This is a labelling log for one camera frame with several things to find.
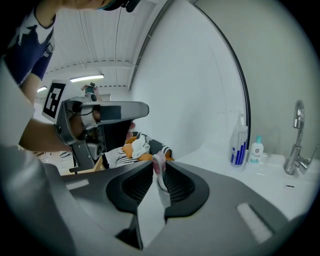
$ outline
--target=headset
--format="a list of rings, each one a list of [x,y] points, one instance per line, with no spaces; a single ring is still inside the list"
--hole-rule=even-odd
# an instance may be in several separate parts
[[[101,9],[105,11],[113,11],[119,7],[125,8],[128,13],[132,13],[141,0],[113,0],[107,6]]]

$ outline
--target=faucet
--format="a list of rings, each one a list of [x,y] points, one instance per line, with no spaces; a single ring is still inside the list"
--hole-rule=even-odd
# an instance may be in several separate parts
[[[297,100],[294,108],[293,128],[298,129],[298,134],[296,137],[295,144],[293,144],[292,146],[290,158],[284,167],[284,171],[289,175],[294,174],[296,167],[299,168],[302,174],[305,174],[315,157],[317,148],[319,147],[319,144],[317,144],[310,160],[300,155],[300,151],[302,149],[301,141],[302,141],[302,136],[304,131],[304,124],[305,124],[304,103],[301,100]]]

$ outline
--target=ceiling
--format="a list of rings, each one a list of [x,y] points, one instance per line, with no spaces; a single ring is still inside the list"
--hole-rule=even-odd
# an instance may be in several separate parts
[[[104,74],[94,80],[100,94],[128,90],[145,38],[167,0],[141,0],[132,13],[69,10],[58,12],[54,25],[55,50],[41,86],[53,79]],[[90,81],[77,82],[81,87]],[[37,94],[46,97],[47,91]]]

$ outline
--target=soap dispenser bottle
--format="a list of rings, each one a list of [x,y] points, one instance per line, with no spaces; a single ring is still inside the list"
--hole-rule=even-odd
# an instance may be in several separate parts
[[[239,113],[230,140],[231,155],[229,156],[229,161],[233,167],[241,167],[243,165],[247,148],[247,139],[248,126],[246,126],[245,123],[245,116],[242,113]]]

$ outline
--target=robotic arm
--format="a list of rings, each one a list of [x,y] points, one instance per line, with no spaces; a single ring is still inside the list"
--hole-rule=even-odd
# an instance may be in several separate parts
[[[92,102],[88,97],[72,97],[77,92],[83,94],[79,91],[70,83],[53,81],[42,112],[55,123],[61,141],[72,148],[78,165],[70,169],[72,173],[92,169],[101,154],[123,146],[131,122],[149,114],[149,106],[143,102]],[[99,121],[94,119],[93,111],[100,112]],[[69,120],[73,115],[80,116],[84,125],[80,137],[71,129]]]

